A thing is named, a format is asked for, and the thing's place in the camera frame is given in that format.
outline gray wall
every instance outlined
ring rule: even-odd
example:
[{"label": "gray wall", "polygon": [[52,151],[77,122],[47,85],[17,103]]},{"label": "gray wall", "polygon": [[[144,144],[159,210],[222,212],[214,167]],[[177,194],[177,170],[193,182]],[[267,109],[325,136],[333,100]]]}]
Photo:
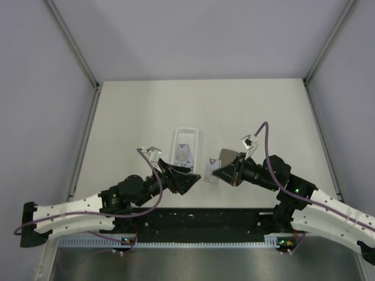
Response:
[{"label": "gray wall", "polygon": [[361,0],[311,83],[348,202],[375,215],[375,1]]},{"label": "gray wall", "polygon": [[0,2],[0,272],[32,280],[40,247],[12,235],[27,201],[67,191],[93,89],[43,2]]},{"label": "gray wall", "polygon": [[100,80],[304,77],[347,0],[55,0]]}]

